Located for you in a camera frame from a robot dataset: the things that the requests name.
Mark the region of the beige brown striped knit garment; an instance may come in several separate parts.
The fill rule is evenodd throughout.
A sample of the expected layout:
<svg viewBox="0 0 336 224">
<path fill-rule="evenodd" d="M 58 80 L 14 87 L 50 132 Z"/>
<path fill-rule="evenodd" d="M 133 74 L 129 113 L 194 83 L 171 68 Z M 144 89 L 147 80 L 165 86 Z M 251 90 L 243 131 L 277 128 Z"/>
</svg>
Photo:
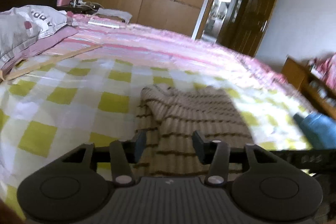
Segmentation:
<svg viewBox="0 0 336 224">
<path fill-rule="evenodd" d="M 149 85 L 141 91 L 137 131 L 146 132 L 146 146 L 132 166 L 138 176 L 203 176 L 193 148 L 192 134 L 218 139 L 231 147 L 252 143 L 252 134 L 230 97 L 211 86 L 181 91 L 167 84 Z"/>
</svg>

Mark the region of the yellow white checkered bedsheet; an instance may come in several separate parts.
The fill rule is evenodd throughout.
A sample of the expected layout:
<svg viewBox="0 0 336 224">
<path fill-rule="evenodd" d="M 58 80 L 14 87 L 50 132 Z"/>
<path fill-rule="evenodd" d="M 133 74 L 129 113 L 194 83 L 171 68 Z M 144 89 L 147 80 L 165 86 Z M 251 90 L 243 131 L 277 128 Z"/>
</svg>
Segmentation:
<svg viewBox="0 0 336 224">
<path fill-rule="evenodd" d="M 71 58 L 1 83 L 1 198 L 18 215 L 21 181 L 83 143 L 98 147 L 137 132 L 141 91 L 167 84 L 181 91 L 211 86 L 226 91 L 253 142 L 268 150 L 311 145 L 293 120 L 310 108 L 288 86 L 244 86 L 204 73 Z"/>
</svg>

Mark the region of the blue cloth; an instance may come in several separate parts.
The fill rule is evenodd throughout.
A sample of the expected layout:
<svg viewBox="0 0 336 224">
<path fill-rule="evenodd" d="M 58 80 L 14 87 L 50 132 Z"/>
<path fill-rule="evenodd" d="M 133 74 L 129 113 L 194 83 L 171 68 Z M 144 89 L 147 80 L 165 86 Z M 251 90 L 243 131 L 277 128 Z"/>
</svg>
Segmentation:
<svg viewBox="0 0 336 224">
<path fill-rule="evenodd" d="M 321 113 L 310 113 L 306 117 L 297 113 L 293 119 L 314 149 L 335 149 L 335 120 Z"/>
</svg>

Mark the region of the wooden side shelf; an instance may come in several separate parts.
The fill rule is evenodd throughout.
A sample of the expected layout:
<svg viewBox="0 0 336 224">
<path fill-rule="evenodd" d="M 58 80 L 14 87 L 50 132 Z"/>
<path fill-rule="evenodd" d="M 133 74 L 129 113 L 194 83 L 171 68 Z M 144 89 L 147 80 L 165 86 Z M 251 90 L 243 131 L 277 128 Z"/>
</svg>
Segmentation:
<svg viewBox="0 0 336 224">
<path fill-rule="evenodd" d="M 317 111 L 335 119 L 335 91 L 311 73 L 308 67 L 287 57 L 281 73 Z"/>
</svg>

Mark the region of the pink striped quilt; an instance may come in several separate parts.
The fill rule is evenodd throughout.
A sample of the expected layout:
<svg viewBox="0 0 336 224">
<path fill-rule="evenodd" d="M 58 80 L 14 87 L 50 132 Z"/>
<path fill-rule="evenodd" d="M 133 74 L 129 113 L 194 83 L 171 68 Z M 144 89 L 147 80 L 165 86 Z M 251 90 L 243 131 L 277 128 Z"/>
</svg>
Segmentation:
<svg viewBox="0 0 336 224">
<path fill-rule="evenodd" d="M 284 75 L 268 65 L 223 46 L 96 15 L 75 14 L 73 19 L 77 34 L 47 50 L 49 55 L 63 55 L 99 44 L 99 49 L 86 53 L 84 58 L 107 57 L 134 65 L 204 73 L 271 90 L 288 84 Z"/>
</svg>

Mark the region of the dark brown wooden door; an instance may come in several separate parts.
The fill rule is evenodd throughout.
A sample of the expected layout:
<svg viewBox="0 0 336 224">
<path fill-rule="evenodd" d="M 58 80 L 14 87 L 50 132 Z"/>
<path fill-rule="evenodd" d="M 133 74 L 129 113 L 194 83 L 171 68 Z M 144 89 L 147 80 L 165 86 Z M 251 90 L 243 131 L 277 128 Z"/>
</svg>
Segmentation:
<svg viewBox="0 0 336 224">
<path fill-rule="evenodd" d="M 233 0 L 217 43 L 238 53 L 256 56 L 276 0 Z"/>
</svg>

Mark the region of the white folded cloth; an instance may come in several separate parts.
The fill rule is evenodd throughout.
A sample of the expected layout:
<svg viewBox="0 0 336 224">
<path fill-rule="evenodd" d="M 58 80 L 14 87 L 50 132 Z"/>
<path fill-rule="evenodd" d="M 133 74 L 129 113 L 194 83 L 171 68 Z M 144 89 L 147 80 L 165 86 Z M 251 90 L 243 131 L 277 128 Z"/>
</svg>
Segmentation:
<svg viewBox="0 0 336 224">
<path fill-rule="evenodd" d="M 132 17 L 133 15 L 126 11 L 99 8 L 90 17 L 88 24 L 108 28 L 122 28 L 130 22 Z"/>
</svg>

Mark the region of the dark bedside table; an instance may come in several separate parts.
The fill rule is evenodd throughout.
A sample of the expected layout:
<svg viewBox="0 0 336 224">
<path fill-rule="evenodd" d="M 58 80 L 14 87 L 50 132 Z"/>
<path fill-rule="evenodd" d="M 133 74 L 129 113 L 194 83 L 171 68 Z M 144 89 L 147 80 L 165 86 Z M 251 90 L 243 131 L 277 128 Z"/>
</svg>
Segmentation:
<svg viewBox="0 0 336 224">
<path fill-rule="evenodd" d="M 79 3 L 78 5 L 65 5 L 56 7 L 57 10 L 64 10 L 66 12 L 72 12 L 73 14 L 88 14 L 93 15 L 98 11 L 98 6 L 91 3 Z"/>
</svg>

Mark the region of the grey white printed pillow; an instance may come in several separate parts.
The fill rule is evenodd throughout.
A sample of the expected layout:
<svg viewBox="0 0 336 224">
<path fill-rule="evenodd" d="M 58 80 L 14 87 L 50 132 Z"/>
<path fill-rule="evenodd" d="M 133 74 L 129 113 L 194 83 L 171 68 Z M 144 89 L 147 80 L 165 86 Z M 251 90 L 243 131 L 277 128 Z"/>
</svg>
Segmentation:
<svg viewBox="0 0 336 224">
<path fill-rule="evenodd" d="M 40 39 L 49 38 L 73 19 L 49 6 L 26 5 L 1 12 L 1 67 Z"/>
</svg>

